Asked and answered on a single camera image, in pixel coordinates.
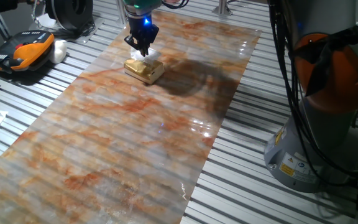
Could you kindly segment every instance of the marble surface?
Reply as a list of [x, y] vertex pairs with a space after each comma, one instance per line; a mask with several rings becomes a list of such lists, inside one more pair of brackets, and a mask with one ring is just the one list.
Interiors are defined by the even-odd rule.
[[179, 223], [260, 31], [154, 12], [154, 85], [126, 28], [0, 157], [0, 223]]

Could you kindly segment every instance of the cable bundle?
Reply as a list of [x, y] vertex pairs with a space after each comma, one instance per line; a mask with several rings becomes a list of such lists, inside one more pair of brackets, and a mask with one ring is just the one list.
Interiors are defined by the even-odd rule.
[[[285, 82], [285, 89], [287, 91], [287, 98], [288, 98], [288, 104], [291, 109], [292, 116], [294, 118], [296, 131], [300, 139], [300, 143], [303, 148], [303, 152], [305, 153], [306, 160], [308, 161], [311, 170], [313, 171], [314, 175], [319, 178], [322, 182], [324, 182], [327, 185], [332, 186], [345, 186], [350, 185], [355, 181], [358, 181], [358, 169], [357, 170], [346, 170], [342, 168], [341, 166], [337, 165], [335, 162], [333, 162], [330, 158], [328, 158], [324, 152], [318, 147], [313, 134], [311, 132], [311, 129], [308, 125], [307, 119], [304, 117], [302, 112], [300, 111], [300, 105], [299, 105], [299, 96], [298, 96], [298, 90], [301, 90], [301, 87], [299, 86], [298, 82], [298, 76], [296, 74], [295, 69], [295, 63], [293, 61], [293, 49], [292, 49], [292, 41], [291, 41], [291, 35], [287, 27], [287, 23], [285, 21], [285, 17], [282, 13], [282, 9], [280, 8], [280, 3], [277, 0], [269, 0], [269, 7], [270, 7], [270, 22], [273, 29], [273, 38], [276, 46], [277, 51], [277, 58], [278, 63], [280, 65], [280, 70], [283, 75], [283, 79]], [[289, 56], [291, 58], [291, 79], [292, 84], [289, 84], [288, 76], [287, 76], [287, 69], [285, 67], [285, 47], [287, 46], [287, 49], [289, 51]], [[312, 162], [310, 161], [310, 157], [308, 155], [308, 152], [305, 147], [305, 140], [304, 138], [310, 142], [310, 146], [322, 160], [329, 164], [332, 168], [339, 170], [340, 172], [347, 174], [348, 176], [352, 177], [351, 180], [343, 183], [343, 184], [337, 184], [329, 182], [328, 180], [321, 177], [321, 175], [318, 174], [316, 169], [313, 167]]]
[[168, 3], [164, 2], [164, 1], [162, 1], [162, 4], [164, 6], [167, 6], [170, 9], [180, 9], [180, 8], [183, 8], [183, 7], [187, 6], [188, 3], [189, 3], [189, 0], [181, 0], [181, 3], [179, 5], [174, 6], [174, 5], [171, 5], [171, 4], [168, 4]]

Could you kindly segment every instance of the black cable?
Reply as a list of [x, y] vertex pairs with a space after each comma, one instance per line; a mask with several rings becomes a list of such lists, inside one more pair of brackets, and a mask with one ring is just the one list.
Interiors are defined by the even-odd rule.
[[188, 3], [189, 3], [189, 0], [182, 0], [179, 5], [174, 6], [174, 5], [171, 5], [171, 4], [168, 4], [168, 3], [164, 2], [164, 1], [162, 1], [162, 4], [164, 6], [167, 6], [170, 9], [180, 9], [180, 8], [183, 8], [183, 7], [187, 6]]
[[354, 116], [354, 119], [352, 121], [351, 127], [355, 128], [356, 127], [356, 121], [357, 121], [357, 116], [358, 116], [358, 110], [356, 112], [356, 115]]
[[90, 35], [96, 29], [96, 24], [93, 21], [90, 21], [85, 25], [85, 29], [80, 34], [81, 37], [86, 37]]
[[[328, 184], [328, 185], [333, 185], [333, 186], [343, 186], [343, 185], [348, 185], [350, 184], [352, 181], [354, 180], [350, 180], [346, 183], [343, 183], [343, 184], [336, 184], [336, 183], [331, 183], [327, 180], [325, 180], [323, 177], [321, 177], [317, 171], [314, 169], [311, 161], [310, 161], [310, 158], [309, 158], [309, 155], [306, 151], [306, 147], [305, 147], [305, 143], [303, 141], [303, 134], [304, 136], [306, 137], [307, 140], [309, 140], [310, 144], [311, 144], [311, 147], [312, 149], [315, 151], [315, 153], [317, 153], [317, 155], [319, 157], [322, 158], [322, 160], [324, 162], [326, 162], [327, 164], [329, 164], [331, 167], [343, 172], [344, 174], [347, 174], [353, 178], [355, 178], [355, 180], [358, 180], [358, 170], [354, 170], [354, 171], [349, 171], [349, 170], [345, 170], [343, 169], [342, 167], [338, 166], [336, 163], [334, 163], [332, 160], [330, 160], [329, 158], [327, 158], [324, 153], [318, 148], [314, 138], [313, 138], [313, 135], [311, 133], [311, 130], [309, 129], [309, 126], [308, 126], [308, 123], [307, 121], [305, 121], [300, 109], [299, 109], [299, 106], [298, 106], [298, 87], [297, 85], [292, 85], [292, 89], [290, 87], [290, 84], [288, 82], [288, 77], [287, 77], [287, 70], [285, 68], [285, 58], [284, 58], [284, 55], [285, 55], [285, 37], [286, 35], [283, 34], [283, 31], [282, 29], [285, 29], [286, 33], [287, 33], [287, 39], [289, 40], [288, 42], [291, 43], [290, 41], [290, 35], [289, 35], [289, 31], [288, 31], [288, 27], [284, 24], [285, 23], [285, 19], [283, 18], [283, 16], [281, 14], [279, 14], [279, 16], [281, 16], [280, 19], [275, 19], [277, 13], [276, 13], [276, 6], [277, 6], [277, 2], [275, 2], [275, 4], [269, 4], [270, 5], [270, 19], [271, 19], [271, 23], [272, 23], [272, 29], [273, 29], [273, 38], [274, 38], [274, 41], [275, 41], [275, 46], [276, 46], [276, 51], [277, 51], [277, 58], [278, 58], [278, 62], [280, 64], [280, 69], [281, 69], [281, 72], [282, 72], [282, 75], [283, 75], [283, 79], [285, 81], [285, 88], [286, 88], [286, 91], [287, 91], [287, 99], [288, 99], [288, 104], [290, 105], [290, 109], [291, 109], [291, 113], [294, 117], [294, 122], [295, 122], [295, 126], [296, 126], [296, 130], [297, 130], [297, 133], [298, 133], [298, 136], [300, 138], [300, 142], [301, 142], [301, 145], [302, 145], [302, 148], [304, 150], [304, 153], [305, 153], [305, 156], [306, 156], [306, 159], [308, 161], [308, 163], [310, 164], [311, 166], [311, 170], [313, 171], [313, 173], [315, 174], [315, 176], [317, 176], [317, 178], [319, 178], [322, 182], [324, 182], [325, 184]], [[293, 82], [296, 81], [297, 83], [297, 75], [294, 73], [296, 72], [295, 71], [295, 68], [293, 66], [293, 59], [291, 57], [291, 64], [292, 64], [292, 72], [293, 72]]]

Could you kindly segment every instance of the yellow label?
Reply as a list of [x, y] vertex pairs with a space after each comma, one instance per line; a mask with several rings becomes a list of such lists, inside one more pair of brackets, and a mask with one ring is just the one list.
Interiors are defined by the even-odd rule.
[[283, 130], [280, 130], [277, 135], [276, 135], [276, 142], [275, 145], [278, 144], [278, 142], [280, 141], [281, 135], [283, 134]]
[[291, 167], [285, 165], [284, 163], [281, 164], [280, 170], [283, 171], [284, 173], [292, 176], [294, 173], [294, 169], [291, 169]]

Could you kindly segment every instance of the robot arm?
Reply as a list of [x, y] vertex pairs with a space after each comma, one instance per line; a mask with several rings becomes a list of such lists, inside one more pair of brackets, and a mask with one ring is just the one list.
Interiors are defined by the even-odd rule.
[[[265, 148], [269, 171], [287, 187], [302, 192], [358, 181], [358, 133], [349, 129], [358, 111], [356, 0], [269, 0], [269, 6], [292, 113], [283, 129], [285, 137], [272, 138]], [[292, 86], [285, 47], [291, 60]], [[298, 80], [306, 92], [301, 101]], [[276, 169], [285, 156], [299, 159], [302, 166], [307, 164], [314, 183]]]
[[149, 47], [155, 40], [159, 28], [153, 24], [152, 11], [161, 6], [161, 0], [123, 0], [128, 16], [131, 34], [124, 40], [139, 50], [145, 57]]

